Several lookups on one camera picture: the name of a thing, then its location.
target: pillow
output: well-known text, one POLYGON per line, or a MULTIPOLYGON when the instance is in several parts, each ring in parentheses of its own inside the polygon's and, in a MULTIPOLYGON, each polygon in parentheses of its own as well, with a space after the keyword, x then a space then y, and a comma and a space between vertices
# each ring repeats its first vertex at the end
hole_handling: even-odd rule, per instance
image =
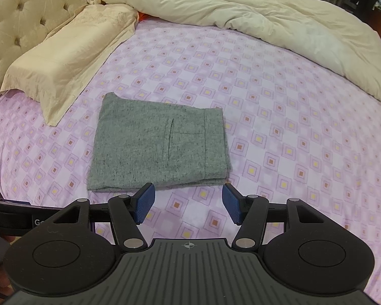
POLYGON ((1 93, 22 90, 56 126, 108 56, 134 34, 137 21, 138 12, 126 4, 81 7, 11 64, 1 93))

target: folded garment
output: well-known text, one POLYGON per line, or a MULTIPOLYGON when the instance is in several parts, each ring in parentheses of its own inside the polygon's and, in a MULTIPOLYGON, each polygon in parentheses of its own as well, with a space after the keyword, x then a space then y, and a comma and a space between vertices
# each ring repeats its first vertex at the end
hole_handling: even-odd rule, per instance
POLYGON ((229 169, 221 109, 104 97, 88 190, 220 185, 229 169))

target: bed sheet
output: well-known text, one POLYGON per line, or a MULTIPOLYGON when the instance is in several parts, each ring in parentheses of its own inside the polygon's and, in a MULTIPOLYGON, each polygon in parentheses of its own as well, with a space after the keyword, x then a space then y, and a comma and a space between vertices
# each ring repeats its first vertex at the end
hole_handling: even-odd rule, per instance
MULTIPOLYGON (((56 128, 22 92, 0 98, 0 191, 63 207, 86 190, 102 98, 221 108, 229 181, 274 203, 303 199, 362 238, 375 255, 366 292, 381 304, 381 103, 346 79, 290 51, 232 30, 139 23, 56 128)), ((140 229, 153 237, 226 237, 233 225, 221 187, 158 191, 140 229)), ((268 224, 266 240, 283 231, 268 224)), ((99 224, 97 232, 110 239, 99 224)))

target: blue gripper pad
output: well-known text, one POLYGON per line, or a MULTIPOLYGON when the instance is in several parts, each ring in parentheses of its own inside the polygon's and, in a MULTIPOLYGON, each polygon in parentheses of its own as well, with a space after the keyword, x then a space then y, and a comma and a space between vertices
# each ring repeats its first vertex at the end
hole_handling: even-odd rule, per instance
POLYGON ((136 224, 142 224, 149 210, 155 202, 155 186, 149 186, 143 193, 142 189, 138 191, 140 193, 137 198, 137 202, 134 208, 133 219, 136 224))
POLYGON ((221 191, 221 197, 231 219, 240 226, 245 218, 240 208, 240 199, 243 196, 232 185, 226 183, 221 191))

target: cream comforter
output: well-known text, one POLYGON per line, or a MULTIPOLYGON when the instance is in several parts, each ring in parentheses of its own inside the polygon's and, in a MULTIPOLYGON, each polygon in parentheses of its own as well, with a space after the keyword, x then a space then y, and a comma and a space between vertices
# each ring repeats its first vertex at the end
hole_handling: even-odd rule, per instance
POLYGON ((174 23, 216 25, 292 50, 381 101, 381 39, 367 24, 320 0, 93 0, 128 4, 174 23))

